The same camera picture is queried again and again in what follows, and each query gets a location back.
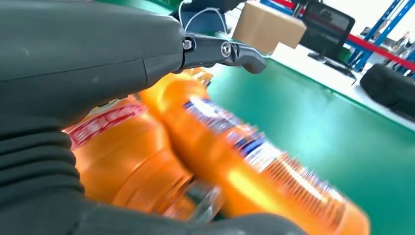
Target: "plastic bottle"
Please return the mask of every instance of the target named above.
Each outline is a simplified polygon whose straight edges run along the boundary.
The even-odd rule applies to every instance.
[[[169,74],[140,96],[164,122],[187,168],[221,187],[228,216],[270,212],[310,235],[369,234],[369,220],[356,205],[215,105],[192,74]]]
[[[96,108],[64,131],[88,197],[194,222],[218,212],[220,190],[192,180],[164,127],[133,97]]]

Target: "red label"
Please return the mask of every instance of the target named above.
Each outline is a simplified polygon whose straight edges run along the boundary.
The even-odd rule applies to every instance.
[[[129,104],[106,111],[85,122],[78,124],[68,132],[72,141],[71,150],[79,148],[93,137],[101,134],[106,129],[120,125],[126,120],[132,119],[145,111],[145,107],[139,104]]]

